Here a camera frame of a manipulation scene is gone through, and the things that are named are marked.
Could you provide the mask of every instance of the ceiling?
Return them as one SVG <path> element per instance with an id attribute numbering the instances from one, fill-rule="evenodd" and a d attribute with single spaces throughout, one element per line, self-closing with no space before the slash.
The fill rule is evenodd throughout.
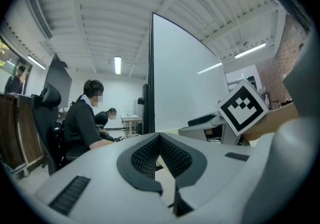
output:
<path id="1" fill-rule="evenodd" d="M 35 22 L 24 17 L 19 0 L 5 17 L 10 30 L 38 60 L 49 65 L 57 53 L 70 69 L 114 74 L 114 57 L 121 56 L 121 75 L 138 79 L 148 75 L 151 12 L 194 35 L 225 65 L 261 42 L 275 54 L 284 28 L 285 14 L 273 0 L 38 1 L 51 39 L 39 35 Z"/>

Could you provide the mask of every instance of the black chair backrest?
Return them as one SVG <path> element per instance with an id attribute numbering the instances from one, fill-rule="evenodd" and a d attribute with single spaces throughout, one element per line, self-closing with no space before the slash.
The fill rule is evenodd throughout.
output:
<path id="1" fill-rule="evenodd" d="M 46 83 L 40 96 L 32 96 L 32 112 L 36 129 L 48 156 L 48 171 L 52 175 L 60 168 L 62 152 L 54 138 L 53 125 L 58 118 L 58 105 L 61 102 L 59 91 Z"/>

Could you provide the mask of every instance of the office chair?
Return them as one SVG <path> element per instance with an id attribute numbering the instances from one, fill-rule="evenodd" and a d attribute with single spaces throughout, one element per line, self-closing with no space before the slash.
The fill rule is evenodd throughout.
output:
<path id="1" fill-rule="evenodd" d="M 62 150 L 59 139 L 54 135 L 53 125 L 59 117 L 60 102 L 59 91 L 48 82 L 40 96 L 32 95 L 31 101 L 35 127 L 47 154 L 50 176 L 83 154 L 78 150 L 74 152 Z"/>

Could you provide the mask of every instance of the headrest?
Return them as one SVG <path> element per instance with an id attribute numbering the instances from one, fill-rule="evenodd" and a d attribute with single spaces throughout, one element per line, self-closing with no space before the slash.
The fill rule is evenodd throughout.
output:
<path id="1" fill-rule="evenodd" d="M 42 104 L 44 105 L 57 107 L 61 103 L 60 92 L 48 82 L 45 83 L 41 96 L 43 97 Z"/>

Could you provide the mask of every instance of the shirt collar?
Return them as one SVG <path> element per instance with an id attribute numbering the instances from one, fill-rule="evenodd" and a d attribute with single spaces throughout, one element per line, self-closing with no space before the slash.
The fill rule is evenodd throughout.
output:
<path id="1" fill-rule="evenodd" d="M 90 108 L 92 108 L 91 102 L 90 102 L 89 98 L 87 97 L 87 95 L 85 95 L 85 94 L 82 95 L 80 100 L 84 100 L 84 102 L 87 103 L 90 106 Z"/>

